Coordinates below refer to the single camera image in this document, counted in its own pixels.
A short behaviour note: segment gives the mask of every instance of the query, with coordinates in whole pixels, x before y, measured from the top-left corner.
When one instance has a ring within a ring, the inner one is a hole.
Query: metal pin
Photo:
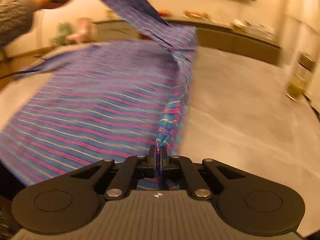
[[[197,189],[195,191],[195,195],[198,197],[208,197],[211,195],[210,191],[205,189],[205,188],[201,188],[201,189]]]
[[[109,197],[119,197],[122,195],[122,190],[120,189],[117,189],[117,188],[112,188],[112,189],[109,189],[106,194],[109,196]]]

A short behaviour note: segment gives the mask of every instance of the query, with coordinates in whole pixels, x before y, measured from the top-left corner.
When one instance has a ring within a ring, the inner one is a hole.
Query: bottle
[[[312,78],[314,66],[315,61],[308,54],[300,52],[286,87],[286,95],[289,98],[296,101],[305,92]]]

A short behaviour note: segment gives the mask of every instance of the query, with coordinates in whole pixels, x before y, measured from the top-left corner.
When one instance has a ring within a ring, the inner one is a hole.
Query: ribbed gray surface
[[[191,199],[185,190],[132,191],[119,201],[109,201],[99,216],[83,228],[43,236],[22,229],[12,240],[298,240],[291,232],[281,236],[250,236],[227,225],[208,202]]]

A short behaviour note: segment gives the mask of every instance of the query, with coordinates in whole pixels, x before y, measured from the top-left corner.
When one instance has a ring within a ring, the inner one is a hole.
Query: gray sweater sleeve
[[[35,11],[33,0],[5,0],[0,4],[0,49],[30,30]]]

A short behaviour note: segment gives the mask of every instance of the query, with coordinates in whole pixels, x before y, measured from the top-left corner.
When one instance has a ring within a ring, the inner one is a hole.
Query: pink object
[[[68,35],[66,38],[69,41],[75,41],[76,43],[84,43],[91,41],[91,19],[90,18],[79,18],[77,19],[77,32]]]

